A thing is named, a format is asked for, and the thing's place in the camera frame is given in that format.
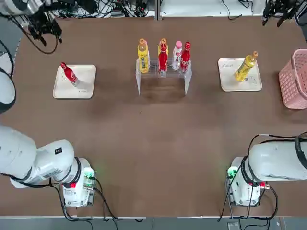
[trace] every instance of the floor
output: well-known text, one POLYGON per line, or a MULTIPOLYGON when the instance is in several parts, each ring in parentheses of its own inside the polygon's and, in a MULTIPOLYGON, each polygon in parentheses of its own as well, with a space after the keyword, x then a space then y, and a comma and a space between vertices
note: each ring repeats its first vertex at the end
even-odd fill
MULTIPOLYGON (((301 18, 301 23, 307 22, 307 14, 301 18)), ((0 39, 7 45, 12 54, 22 37, 21 31, 13 24, 0 18, 0 39)), ((302 27, 303 34, 307 38, 307 26, 302 27)), ((217 218, 146 218, 142 223, 133 219, 127 219, 118 223, 119 230, 239 230, 238 226, 228 228, 229 222, 237 222, 229 218, 223 218, 217 222, 217 218)), ((242 221, 242 230, 248 224, 265 224, 264 221, 253 219, 242 221)), ((271 221, 270 230, 305 230, 307 218, 303 217, 281 217, 271 221)), ((94 230, 116 230, 112 221, 103 222, 101 219, 93 220, 94 230)), ((86 222, 68 222, 64 218, 0 218, 1 230, 91 230, 86 222)), ((247 230, 265 230, 267 227, 248 227, 247 230)))

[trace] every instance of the red bottle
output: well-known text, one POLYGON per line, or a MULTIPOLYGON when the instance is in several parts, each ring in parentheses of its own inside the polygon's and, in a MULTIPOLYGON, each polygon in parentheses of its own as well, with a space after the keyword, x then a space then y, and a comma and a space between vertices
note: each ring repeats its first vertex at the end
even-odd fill
POLYGON ((161 44, 161 53, 159 54, 159 76, 165 77, 167 70, 167 47, 165 43, 161 44))
POLYGON ((185 50, 181 55, 180 68, 183 73, 187 71, 190 62, 190 47, 191 47, 190 42, 186 42, 185 50))
POLYGON ((61 67, 64 70, 65 76, 68 78, 68 80, 74 85, 77 86, 79 84, 79 79, 76 77, 76 75, 73 73, 72 69, 66 66, 64 62, 61 63, 61 67))

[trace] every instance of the white tray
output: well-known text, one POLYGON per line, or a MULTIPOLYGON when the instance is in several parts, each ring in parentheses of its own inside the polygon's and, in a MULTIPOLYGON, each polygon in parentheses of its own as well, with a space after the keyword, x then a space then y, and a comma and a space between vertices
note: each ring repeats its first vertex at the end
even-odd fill
POLYGON ((222 89, 225 92, 259 91, 262 89, 258 64, 249 71, 244 81, 235 78, 235 72, 244 61, 244 57, 220 58, 218 61, 222 89))
POLYGON ((56 80, 53 88, 53 97, 56 99, 89 99, 94 92, 96 66, 94 65, 67 65, 72 69, 80 80, 77 87, 74 87, 66 78, 64 70, 58 67, 56 80))

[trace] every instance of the bottle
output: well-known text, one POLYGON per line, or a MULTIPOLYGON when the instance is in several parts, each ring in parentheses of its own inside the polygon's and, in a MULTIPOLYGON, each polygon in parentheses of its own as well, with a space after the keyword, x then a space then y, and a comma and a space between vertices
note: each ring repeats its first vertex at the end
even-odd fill
POLYGON ((240 68, 236 71, 235 77, 237 81, 243 81, 250 71, 256 64, 256 58, 258 57, 258 52, 254 51, 253 54, 247 55, 243 61, 240 68))
POLYGON ((190 47, 191 47, 190 42, 186 42, 184 51, 182 52, 181 60, 180 60, 180 68, 181 68, 182 73, 187 72, 187 69, 188 69, 188 65, 190 62, 190 47))
POLYGON ((139 55, 139 68, 141 73, 147 73, 149 66, 148 66, 148 50, 147 44, 143 38, 140 39, 138 45, 138 55, 139 55))
POLYGON ((181 54, 182 54, 182 43, 180 41, 176 41, 176 45, 173 51, 173 62, 172 62, 173 70, 179 69, 181 54))
POLYGON ((61 67, 63 68, 65 76, 67 77, 67 79, 72 83, 72 85, 74 87, 77 87, 77 85, 79 84, 80 81, 76 77, 76 75, 74 74, 72 69, 69 68, 68 66, 66 66, 66 64, 64 62, 61 63, 61 67))
POLYGON ((166 43, 166 39, 165 38, 162 38, 159 45, 158 45, 158 56, 160 55, 161 53, 161 44, 166 44, 166 54, 168 55, 168 45, 166 43))
POLYGON ((167 71, 167 47, 165 43, 161 44, 161 52, 159 54, 159 76, 164 78, 167 71))

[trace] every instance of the white bottle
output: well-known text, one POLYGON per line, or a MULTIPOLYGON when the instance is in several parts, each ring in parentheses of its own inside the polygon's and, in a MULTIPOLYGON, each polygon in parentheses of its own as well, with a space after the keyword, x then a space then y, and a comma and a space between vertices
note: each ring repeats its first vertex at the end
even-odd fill
POLYGON ((182 54, 182 43, 180 41, 176 41, 176 45, 173 51, 173 61, 172 61, 173 70, 179 69, 181 54, 182 54))

